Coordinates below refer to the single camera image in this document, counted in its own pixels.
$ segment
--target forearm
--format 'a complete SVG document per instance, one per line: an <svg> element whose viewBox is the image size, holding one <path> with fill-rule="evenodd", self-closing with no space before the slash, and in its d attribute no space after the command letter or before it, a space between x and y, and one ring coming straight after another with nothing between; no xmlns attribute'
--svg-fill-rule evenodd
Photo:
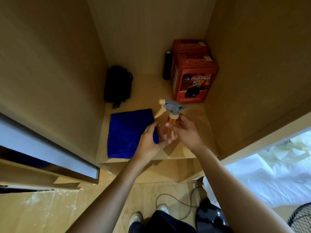
<svg viewBox="0 0 311 233"><path fill-rule="evenodd" d="M146 164L133 157L67 232L112 232L136 178Z"/></svg>
<svg viewBox="0 0 311 233"><path fill-rule="evenodd" d="M293 232L272 209L232 176L207 147L192 152L234 232Z"/></svg>

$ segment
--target person's right hand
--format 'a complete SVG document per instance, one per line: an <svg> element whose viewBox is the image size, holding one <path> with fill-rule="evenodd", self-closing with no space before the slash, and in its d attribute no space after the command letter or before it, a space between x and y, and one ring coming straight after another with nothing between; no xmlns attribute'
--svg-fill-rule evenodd
<svg viewBox="0 0 311 233"><path fill-rule="evenodd" d="M187 146L187 148L193 152L195 149L203 146L202 139L197 130L196 124L193 120L187 116L180 114L179 116L179 127L174 126L171 123L166 123L165 126L172 129L173 132L177 133L181 141Z"/></svg>

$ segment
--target spray bottle nozzle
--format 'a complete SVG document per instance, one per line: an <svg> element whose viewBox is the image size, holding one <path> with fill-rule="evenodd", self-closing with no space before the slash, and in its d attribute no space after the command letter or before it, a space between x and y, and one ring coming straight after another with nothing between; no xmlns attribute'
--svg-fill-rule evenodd
<svg viewBox="0 0 311 233"><path fill-rule="evenodd" d="M166 110L170 110L169 117L172 119L177 119L179 117L180 110L186 109L184 105L176 101L160 99L159 104L162 106L159 112L157 112L157 114L155 115L155 118L162 115Z"/></svg>

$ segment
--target person's left hand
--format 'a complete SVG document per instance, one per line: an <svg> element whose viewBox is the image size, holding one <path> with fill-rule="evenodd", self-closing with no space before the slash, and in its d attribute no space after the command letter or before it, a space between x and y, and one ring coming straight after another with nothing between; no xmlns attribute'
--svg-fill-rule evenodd
<svg viewBox="0 0 311 233"><path fill-rule="evenodd" d="M159 144L153 141L153 132L157 125L157 121L149 125L144 133L141 135L138 147L133 158L144 162L146 165L150 160L165 146L171 143L171 141L163 141Z"/></svg>

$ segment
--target red box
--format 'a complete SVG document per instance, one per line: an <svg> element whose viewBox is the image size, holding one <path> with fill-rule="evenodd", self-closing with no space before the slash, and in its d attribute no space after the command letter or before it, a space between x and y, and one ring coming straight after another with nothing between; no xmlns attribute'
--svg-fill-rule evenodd
<svg viewBox="0 0 311 233"><path fill-rule="evenodd" d="M208 55L178 54L174 69L174 100L180 103L202 103L218 71Z"/></svg>
<svg viewBox="0 0 311 233"><path fill-rule="evenodd" d="M173 42L173 62L171 72L171 85L173 85L174 69L177 61L177 55L185 53L189 56L204 53L209 55L209 48L202 39L175 39Z"/></svg>

